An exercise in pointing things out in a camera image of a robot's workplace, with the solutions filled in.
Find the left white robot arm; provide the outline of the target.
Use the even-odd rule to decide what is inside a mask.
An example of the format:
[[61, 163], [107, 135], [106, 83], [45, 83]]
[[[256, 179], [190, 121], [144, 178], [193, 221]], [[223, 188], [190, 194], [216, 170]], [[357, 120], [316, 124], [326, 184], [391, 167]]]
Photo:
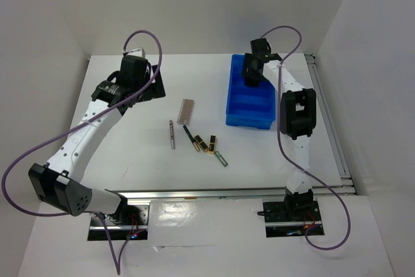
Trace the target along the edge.
[[45, 164], [33, 164], [29, 178], [37, 197], [69, 215], [100, 213], [121, 224], [139, 210], [125, 196], [108, 189], [92, 189], [81, 181], [88, 163], [109, 131], [139, 102], [165, 96], [159, 65], [143, 57], [125, 55], [121, 67], [102, 81], [91, 95], [79, 129]]

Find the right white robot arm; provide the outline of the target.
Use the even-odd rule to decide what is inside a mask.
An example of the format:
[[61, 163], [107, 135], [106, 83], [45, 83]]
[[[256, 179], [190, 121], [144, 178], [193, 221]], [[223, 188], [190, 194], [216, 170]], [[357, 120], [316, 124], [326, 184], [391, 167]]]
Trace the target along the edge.
[[316, 127], [316, 92], [299, 83], [281, 63], [282, 57], [271, 51], [266, 39], [250, 42], [251, 52], [244, 56], [242, 77], [251, 88], [269, 81], [278, 93], [278, 135], [282, 154], [292, 164], [285, 186], [282, 212], [290, 221], [305, 218], [313, 205], [309, 170], [309, 142]]

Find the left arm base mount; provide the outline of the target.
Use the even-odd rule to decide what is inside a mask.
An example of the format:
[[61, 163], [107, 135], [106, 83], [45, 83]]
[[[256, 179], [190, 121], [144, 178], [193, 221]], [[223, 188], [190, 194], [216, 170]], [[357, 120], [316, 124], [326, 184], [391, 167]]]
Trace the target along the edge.
[[[125, 241], [130, 238], [132, 241], [144, 241], [148, 239], [148, 220], [150, 212], [149, 201], [133, 201], [131, 205], [136, 210], [127, 214], [123, 220], [114, 219], [109, 215], [103, 217], [111, 240]], [[96, 215], [90, 218], [88, 241], [107, 241], [106, 232], [102, 222]]]

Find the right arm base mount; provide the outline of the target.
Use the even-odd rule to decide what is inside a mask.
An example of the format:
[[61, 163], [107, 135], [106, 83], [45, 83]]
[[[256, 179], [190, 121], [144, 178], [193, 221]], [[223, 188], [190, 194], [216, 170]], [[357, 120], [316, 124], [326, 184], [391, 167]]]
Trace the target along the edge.
[[265, 222], [267, 238], [300, 237], [309, 230], [308, 235], [325, 235], [320, 207], [315, 200], [309, 208], [290, 214], [283, 202], [264, 202], [263, 209], [256, 213]]

